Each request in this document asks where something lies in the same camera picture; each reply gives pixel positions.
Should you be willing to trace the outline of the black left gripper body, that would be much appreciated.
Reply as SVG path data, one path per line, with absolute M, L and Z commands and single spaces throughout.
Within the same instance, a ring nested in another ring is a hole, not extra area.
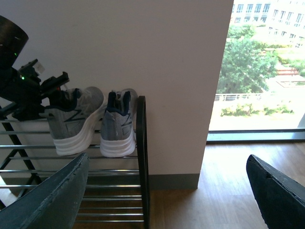
M 63 72 L 59 77 L 52 76 L 41 82 L 39 74 L 43 70 L 37 59 L 19 70 L 12 67 L 0 69 L 0 96 L 11 101 L 0 109 L 1 120 L 8 115 L 19 121 L 40 119 L 40 113 L 44 111 L 42 100 L 69 81 L 68 74 Z

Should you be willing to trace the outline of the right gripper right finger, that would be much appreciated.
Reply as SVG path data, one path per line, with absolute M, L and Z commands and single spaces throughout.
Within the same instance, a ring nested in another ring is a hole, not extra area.
M 262 218 L 269 229 L 305 227 L 305 187 L 250 155 L 246 172 Z

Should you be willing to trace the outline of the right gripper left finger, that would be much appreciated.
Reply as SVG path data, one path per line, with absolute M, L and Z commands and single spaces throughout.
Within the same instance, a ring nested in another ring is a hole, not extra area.
M 1 210 L 2 229 L 71 229 L 86 189 L 89 157 L 82 153 Z

